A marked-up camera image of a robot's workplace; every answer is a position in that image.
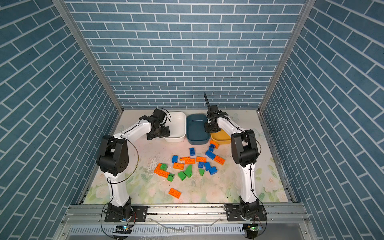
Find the green square brick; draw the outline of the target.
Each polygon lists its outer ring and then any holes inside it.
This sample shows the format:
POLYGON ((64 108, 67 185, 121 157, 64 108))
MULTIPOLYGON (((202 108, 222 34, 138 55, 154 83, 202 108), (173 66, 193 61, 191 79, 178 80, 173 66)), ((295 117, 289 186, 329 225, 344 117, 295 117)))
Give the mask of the green square brick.
POLYGON ((160 165, 160 169, 161 169, 162 171, 167 171, 167 169, 168 169, 168 165, 167 165, 167 164, 161 164, 161 165, 160 165))

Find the yellow plastic bin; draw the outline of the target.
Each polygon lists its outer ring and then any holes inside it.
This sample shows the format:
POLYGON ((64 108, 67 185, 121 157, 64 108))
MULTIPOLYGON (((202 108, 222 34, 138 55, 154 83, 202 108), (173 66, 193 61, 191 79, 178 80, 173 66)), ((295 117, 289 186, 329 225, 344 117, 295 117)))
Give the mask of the yellow plastic bin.
POLYGON ((217 133, 211 133, 211 139, 219 145, 228 145, 232 142, 231 136, 229 136, 224 130, 220 130, 217 133))

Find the blue long brick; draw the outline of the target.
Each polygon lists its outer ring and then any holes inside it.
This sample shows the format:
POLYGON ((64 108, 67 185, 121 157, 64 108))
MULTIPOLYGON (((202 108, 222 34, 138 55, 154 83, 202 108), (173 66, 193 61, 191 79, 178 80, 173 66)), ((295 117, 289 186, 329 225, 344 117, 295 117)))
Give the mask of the blue long brick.
POLYGON ((208 150, 208 151, 206 152, 206 156, 207 156, 208 158, 210 158, 211 160, 214 160, 215 157, 216 157, 216 155, 215 155, 212 151, 210 151, 210 150, 208 150))

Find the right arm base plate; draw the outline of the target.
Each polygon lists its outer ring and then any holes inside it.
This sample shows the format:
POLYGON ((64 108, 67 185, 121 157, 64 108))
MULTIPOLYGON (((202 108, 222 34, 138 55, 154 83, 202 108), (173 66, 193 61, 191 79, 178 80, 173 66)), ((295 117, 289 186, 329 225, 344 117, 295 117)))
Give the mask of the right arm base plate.
POLYGON ((225 204, 224 210, 226 212, 228 222, 240 222, 240 221, 266 221, 268 219, 267 212, 263 206, 260 206, 257 210, 243 214, 239 205, 225 204))

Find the white plastic bin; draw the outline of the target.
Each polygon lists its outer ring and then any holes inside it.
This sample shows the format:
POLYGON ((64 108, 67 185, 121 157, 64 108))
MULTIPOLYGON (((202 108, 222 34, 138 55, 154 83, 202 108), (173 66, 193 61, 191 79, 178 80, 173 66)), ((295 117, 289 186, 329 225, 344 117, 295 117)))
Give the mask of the white plastic bin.
POLYGON ((166 123, 170 128, 170 136, 165 137, 169 143, 182 142, 186 137, 186 115, 183 112, 170 112, 171 121, 166 123))

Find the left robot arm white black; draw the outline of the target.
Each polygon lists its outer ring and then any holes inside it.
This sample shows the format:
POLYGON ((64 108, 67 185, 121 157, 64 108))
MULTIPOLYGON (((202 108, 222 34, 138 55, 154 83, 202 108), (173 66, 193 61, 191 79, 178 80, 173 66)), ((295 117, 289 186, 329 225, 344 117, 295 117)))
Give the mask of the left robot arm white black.
POLYGON ((171 121, 170 113, 162 108, 156 108, 150 116, 142 116, 131 127, 117 134, 105 135, 101 139, 97 165, 106 177, 111 200, 108 203, 107 213, 115 222, 128 222, 134 215, 124 177, 124 171, 129 164, 128 144, 133 144, 142 136, 147 140, 165 138, 171 135, 170 128, 166 126, 171 121))

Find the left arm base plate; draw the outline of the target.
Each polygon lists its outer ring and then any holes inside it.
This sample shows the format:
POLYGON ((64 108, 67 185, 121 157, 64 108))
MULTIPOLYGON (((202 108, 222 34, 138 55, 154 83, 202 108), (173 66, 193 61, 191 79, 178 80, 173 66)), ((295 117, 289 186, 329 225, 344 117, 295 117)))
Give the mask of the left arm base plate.
POLYGON ((147 217, 147 206, 125 206, 116 207, 111 204, 103 210, 106 223, 145 222, 147 217))

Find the dark teal plastic bin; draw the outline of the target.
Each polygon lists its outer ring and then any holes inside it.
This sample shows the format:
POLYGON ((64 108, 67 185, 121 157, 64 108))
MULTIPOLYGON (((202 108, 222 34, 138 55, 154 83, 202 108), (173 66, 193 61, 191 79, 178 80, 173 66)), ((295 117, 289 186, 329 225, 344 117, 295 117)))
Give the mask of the dark teal plastic bin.
POLYGON ((205 131, 205 123, 207 122, 207 116, 204 114, 187 116, 187 140, 191 145, 204 145, 208 143, 211 135, 205 131))

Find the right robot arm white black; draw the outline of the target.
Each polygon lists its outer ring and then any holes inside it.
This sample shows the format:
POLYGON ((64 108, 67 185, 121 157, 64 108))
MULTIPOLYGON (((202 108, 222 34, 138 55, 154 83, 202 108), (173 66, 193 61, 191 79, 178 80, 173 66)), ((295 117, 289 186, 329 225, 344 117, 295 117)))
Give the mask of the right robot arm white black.
POLYGON ((208 122, 205 123, 205 131, 217 133, 223 130, 231 137, 232 158, 242 171, 239 208, 243 218, 254 218, 258 212, 265 210, 255 190, 255 166, 260 155, 255 133, 238 126, 216 105, 207 103, 207 108, 208 122))

